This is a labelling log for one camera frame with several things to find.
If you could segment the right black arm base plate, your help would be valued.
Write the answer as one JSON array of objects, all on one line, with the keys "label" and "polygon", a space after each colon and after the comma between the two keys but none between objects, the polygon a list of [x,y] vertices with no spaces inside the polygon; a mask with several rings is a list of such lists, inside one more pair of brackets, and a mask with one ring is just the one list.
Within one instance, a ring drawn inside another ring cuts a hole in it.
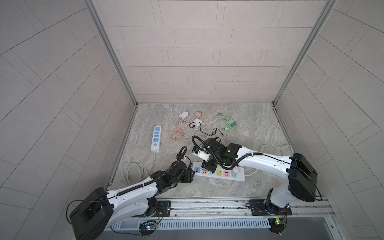
[{"label": "right black arm base plate", "polygon": [[256,199],[249,200],[246,207],[251,209],[252,216],[290,216],[292,210],[289,205],[284,208],[277,207],[272,203],[265,203],[266,200]]}]

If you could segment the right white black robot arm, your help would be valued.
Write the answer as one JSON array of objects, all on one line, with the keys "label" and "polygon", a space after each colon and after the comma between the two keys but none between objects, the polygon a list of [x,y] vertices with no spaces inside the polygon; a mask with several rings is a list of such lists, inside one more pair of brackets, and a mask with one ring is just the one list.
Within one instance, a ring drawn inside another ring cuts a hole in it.
[{"label": "right white black robot arm", "polygon": [[269,190],[266,199],[251,200],[248,207],[258,215],[289,215],[289,204],[295,200],[312,203],[317,196],[318,173],[299,153],[273,156],[238,144],[223,145],[219,138],[202,140],[192,136],[193,154],[202,159],[194,163],[196,174],[207,177],[245,179],[245,167],[261,170],[282,178],[278,188]]}]

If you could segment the white charger with black cable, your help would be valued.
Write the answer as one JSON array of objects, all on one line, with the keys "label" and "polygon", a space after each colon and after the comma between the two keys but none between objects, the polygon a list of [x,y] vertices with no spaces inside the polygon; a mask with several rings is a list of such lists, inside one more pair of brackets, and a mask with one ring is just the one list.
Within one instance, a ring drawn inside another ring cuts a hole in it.
[{"label": "white charger with black cable", "polygon": [[223,132],[218,128],[213,128],[211,133],[207,133],[203,131],[203,126],[205,126],[205,124],[198,118],[196,118],[194,121],[189,123],[189,128],[199,130],[202,134],[206,136],[212,137],[216,135],[217,132],[219,132],[222,136],[224,136]]}]

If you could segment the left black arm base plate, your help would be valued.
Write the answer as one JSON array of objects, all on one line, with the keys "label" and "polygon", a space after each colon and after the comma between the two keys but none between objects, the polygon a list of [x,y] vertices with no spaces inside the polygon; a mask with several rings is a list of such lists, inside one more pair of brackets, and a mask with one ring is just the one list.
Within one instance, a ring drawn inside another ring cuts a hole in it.
[{"label": "left black arm base plate", "polygon": [[156,217],[169,217],[171,210],[171,201],[157,201],[150,199],[149,208],[139,217],[143,218],[156,218]]}]

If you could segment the white multicolour socket power strip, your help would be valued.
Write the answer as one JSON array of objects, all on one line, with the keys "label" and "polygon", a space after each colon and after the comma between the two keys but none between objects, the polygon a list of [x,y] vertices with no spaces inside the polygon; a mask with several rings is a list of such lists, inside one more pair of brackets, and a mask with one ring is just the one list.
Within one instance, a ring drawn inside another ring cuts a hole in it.
[{"label": "white multicolour socket power strip", "polygon": [[202,168],[202,162],[193,162],[193,171],[195,172],[196,176],[244,182],[246,180],[245,170],[244,168],[239,168],[240,172],[236,176],[234,176],[232,170],[224,170],[220,166],[217,166],[216,171],[212,173]]}]

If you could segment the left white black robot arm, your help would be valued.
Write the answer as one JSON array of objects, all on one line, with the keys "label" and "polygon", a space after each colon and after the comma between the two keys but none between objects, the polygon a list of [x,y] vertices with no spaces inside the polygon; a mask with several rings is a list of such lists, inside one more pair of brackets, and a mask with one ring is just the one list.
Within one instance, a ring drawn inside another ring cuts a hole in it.
[{"label": "left white black robot arm", "polygon": [[156,196],[193,181],[191,165],[183,161],[187,147],[177,154],[177,159],[166,171],[157,171],[140,183],[123,189],[106,191],[103,187],[93,190],[71,213],[66,213],[77,240],[94,240],[104,231],[126,218],[152,216],[156,212]]}]

